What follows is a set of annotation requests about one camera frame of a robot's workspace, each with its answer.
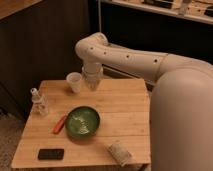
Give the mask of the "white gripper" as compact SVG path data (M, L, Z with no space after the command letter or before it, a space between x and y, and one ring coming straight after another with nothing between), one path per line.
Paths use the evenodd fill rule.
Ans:
M97 90L103 76L103 67L101 65L84 65L82 67L82 74L87 87L93 90L93 85L95 85L94 89Z

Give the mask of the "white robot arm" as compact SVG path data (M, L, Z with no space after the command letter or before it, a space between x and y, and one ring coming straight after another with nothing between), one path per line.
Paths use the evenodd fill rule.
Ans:
M88 81L108 65L153 86L150 99L152 171L213 171L213 65L175 54L115 46L97 32L79 40Z

